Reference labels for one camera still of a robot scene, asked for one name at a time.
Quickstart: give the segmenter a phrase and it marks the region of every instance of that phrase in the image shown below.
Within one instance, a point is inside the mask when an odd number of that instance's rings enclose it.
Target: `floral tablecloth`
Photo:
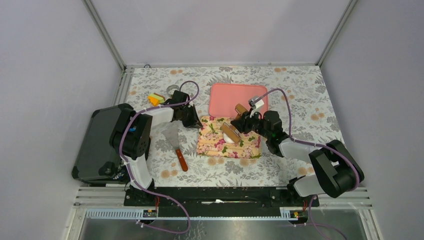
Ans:
[[[268,90],[283,88],[293,116],[292,134],[305,141],[343,142],[333,107],[319,67],[182,67],[136,68],[126,102],[135,110],[150,107],[148,96],[157,93],[169,98],[167,87],[193,80],[200,93],[193,101],[199,117],[208,115],[211,86],[215,83],[262,85]],[[196,86],[182,89],[193,97]],[[289,116],[280,92],[268,96],[269,110],[278,111],[285,130]],[[175,151],[161,134],[170,124],[178,124],[179,144],[188,165],[181,170]],[[217,158],[196,153],[198,129],[184,128],[181,122],[163,123],[152,128],[147,167],[158,187],[239,187],[285,186],[290,179],[311,174],[312,166],[303,161],[272,155],[262,141],[258,159]]]

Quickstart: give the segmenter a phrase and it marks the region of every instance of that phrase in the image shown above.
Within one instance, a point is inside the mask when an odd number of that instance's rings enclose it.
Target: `yellow placemat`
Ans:
[[[204,116],[200,119],[203,128],[199,131],[197,154],[210,157],[235,159],[258,159],[261,156],[261,136],[251,131],[241,134],[239,143],[226,143],[221,126],[231,125],[229,117]]]

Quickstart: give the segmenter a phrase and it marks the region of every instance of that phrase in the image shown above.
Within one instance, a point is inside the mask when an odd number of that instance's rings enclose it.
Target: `gray floor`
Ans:
[[[367,239],[360,216],[354,210],[314,210],[316,223],[340,229],[350,240]],[[171,234],[149,228],[140,228],[134,220],[87,219],[81,240],[320,240],[313,226],[281,227],[287,221],[269,220],[195,220],[186,234]],[[154,226],[182,231],[186,221],[157,220]],[[320,228],[332,240],[344,238],[334,230]]]

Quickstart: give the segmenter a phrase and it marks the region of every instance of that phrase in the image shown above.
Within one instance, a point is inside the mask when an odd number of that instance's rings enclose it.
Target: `spatula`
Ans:
[[[168,129],[162,131],[162,134],[175,149],[176,156],[178,157],[179,164],[181,165],[182,170],[184,172],[187,172],[187,170],[189,170],[189,167],[187,166],[183,153],[180,150],[180,143],[178,141],[178,126],[176,124],[172,124]]]

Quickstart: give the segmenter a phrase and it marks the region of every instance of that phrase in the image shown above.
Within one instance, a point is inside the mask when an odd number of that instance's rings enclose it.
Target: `yellow sponge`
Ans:
[[[163,103],[163,102],[165,102],[165,97],[164,96],[162,96],[162,95],[159,95],[159,94],[157,94],[157,93],[152,93],[152,94],[150,94],[148,97],[147,97],[147,99],[151,102],[151,104],[153,105],[153,106],[157,106],[157,105],[159,105],[159,104],[161,104],[161,103]]]

